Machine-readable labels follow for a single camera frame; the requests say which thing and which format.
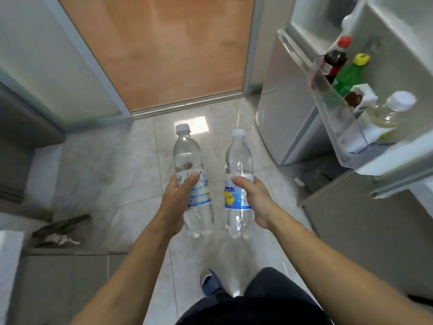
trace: bottle with white cap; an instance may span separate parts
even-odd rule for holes
[[[396,91],[384,105],[371,105],[358,118],[358,124],[368,144],[378,141],[389,132],[396,129],[406,117],[405,112],[411,109],[417,98],[407,91]],[[341,140],[344,149],[349,153],[360,152],[365,148],[365,141],[361,137],[350,139],[350,135],[343,135]]]
[[[251,150],[245,143],[245,131],[235,129],[233,141],[226,153],[225,208],[226,229],[233,238],[248,238],[254,225],[254,212],[246,191],[233,184],[232,176],[241,175],[254,181]]]
[[[192,188],[188,210],[184,213],[184,223],[188,234],[198,237],[208,234],[213,229],[214,213],[211,207],[211,198],[208,181],[203,167],[203,157],[198,143],[192,139],[188,124],[176,126],[178,139],[173,148],[173,159],[176,167],[177,185],[180,186],[185,179],[195,173],[200,173],[198,183]]]

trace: person's left hand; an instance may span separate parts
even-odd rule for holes
[[[181,231],[184,224],[183,215],[189,204],[189,193],[199,179],[200,173],[194,173],[178,187],[176,175],[171,177],[162,196],[161,206],[155,215],[155,220],[167,230],[167,234],[174,236]]]

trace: green bottle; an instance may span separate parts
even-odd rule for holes
[[[344,66],[341,69],[332,83],[332,86],[340,96],[344,97],[354,85],[363,83],[362,71],[369,59],[370,56],[366,54],[357,54],[352,64]]]

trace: blue slipper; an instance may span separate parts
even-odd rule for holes
[[[210,269],[206,269],[203,271],[203,273],[201,273],[200,285],[204,295],[206,296],[214,295],[216,291],[220,290],[227,294],[227,291],[225,290],[223,284],[221,284],[218,276]]]

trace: sliding door track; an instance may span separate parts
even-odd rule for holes
[[[220,101],[240,98],[243,96],[245,96],[245,94],[242,92],[242,90],[233,90],[229,92],[213,94],[211,96],[183,100],[176,103],[168,103],[165,105],[149,107],[146,109],[134,110],[133,112],[131,112],[131,114],[133,115],[131,120],[138,120],[149,116],[175,112],[176,110],[202,106],[208,103],[219,103]]]

